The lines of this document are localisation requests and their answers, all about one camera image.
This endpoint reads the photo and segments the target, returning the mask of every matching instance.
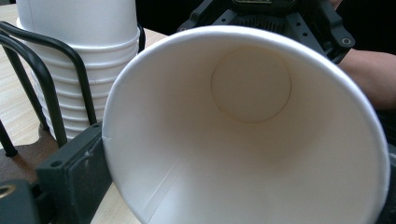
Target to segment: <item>black fabric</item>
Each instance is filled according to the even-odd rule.
[[[395,10],[396,0],[344,0],[337,13],[343,18],[346,29],[355,38],[355,49],[396,55]],[[388,142],[396,146],[396,112],[376,113]]]
[[[171,35],[204,0],[136,0],[137,21],[145,28]]]

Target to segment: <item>cup stack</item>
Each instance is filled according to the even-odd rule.
[[[82,58],[87,70],[95,113],[102,121],[106,99],[124,66],[138,52],[139,30],[131,0],[23,0],[17,2],[17,25],[59,39]],[[44,61],[55,84],[67,139],[90,126],[74,65],[60,51],[25,43]],[[52,136],[55,137],[44,94],[32,72],[35,90]]]

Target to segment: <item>stacked cup rims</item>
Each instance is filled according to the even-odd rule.
[[[25,0],[17,2],[17,25],[27,31],[59,39],[82,58],[87,70],[98,121],[110,89],[124,66],[138,52],[139,30],[131,0]],[[46,64],[55,84],[67,139],[90,126],[77,71],[60,51],[25,43]],[[35,90],[55,137],[43,91],[32,72]]]

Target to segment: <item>person's arm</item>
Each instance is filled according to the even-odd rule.
[[[396,56],[351,49],[339,64],[378,110],[396,109]]]

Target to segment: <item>wooden table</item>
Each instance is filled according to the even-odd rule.
[[[17,18],[16,5],[0,7],[0,21],[16,25]],[[145,32],[146,47],[165,37],[150,30]],[[3,49],[0,49],[0,119],[14,145],[32,144],[38,139],[38,119]],[[100,204],[92,223],[140,222],[126,206],[113,184]]]

